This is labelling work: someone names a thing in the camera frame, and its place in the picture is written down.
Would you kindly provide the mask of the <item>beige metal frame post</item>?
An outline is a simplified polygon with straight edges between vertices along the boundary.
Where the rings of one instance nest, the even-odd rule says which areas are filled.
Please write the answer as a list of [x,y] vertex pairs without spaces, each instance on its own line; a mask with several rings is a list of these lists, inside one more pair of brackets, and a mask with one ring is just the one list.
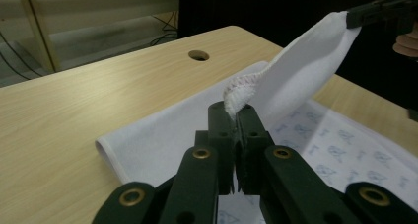
[[60,61],[37,1],[21,0],[21,3],[39,48],[43,68],[51,73],[59,72],[61,70]]

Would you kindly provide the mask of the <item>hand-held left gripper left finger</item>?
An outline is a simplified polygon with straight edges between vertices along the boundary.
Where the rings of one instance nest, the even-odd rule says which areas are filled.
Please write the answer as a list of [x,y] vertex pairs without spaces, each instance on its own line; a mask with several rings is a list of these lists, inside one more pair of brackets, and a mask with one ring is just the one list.
[[219,194],[234,192],[235,137],[234,122],[225,111],[224,102],[217,102],[208,108],[208,128],[195,133],[196,146],[210,146],[218,153]]

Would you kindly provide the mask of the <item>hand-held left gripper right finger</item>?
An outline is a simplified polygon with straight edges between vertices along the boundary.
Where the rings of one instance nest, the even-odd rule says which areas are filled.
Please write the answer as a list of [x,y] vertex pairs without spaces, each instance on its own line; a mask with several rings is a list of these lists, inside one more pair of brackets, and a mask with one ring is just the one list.
[[273,145],[255,108],[245,105],[236,115],[238,143],[236,175],[239,191],[260,195],[263,185],[264,150]]

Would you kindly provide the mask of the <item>white towel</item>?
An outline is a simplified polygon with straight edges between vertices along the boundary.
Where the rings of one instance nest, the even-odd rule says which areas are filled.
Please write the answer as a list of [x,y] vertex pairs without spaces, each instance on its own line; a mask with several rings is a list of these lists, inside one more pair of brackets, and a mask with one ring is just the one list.
[[[313,101],[357,31],[331,13],[270,62],[100,137],[120,178],[94,224],[418,224],[418,161],[398,161],[388,141]],[[219,194],[218,153],[196,146],[208,108],[234,122],[234,192]],[[273,145],[260,195],[239,191],[237,113],[253,106]]]

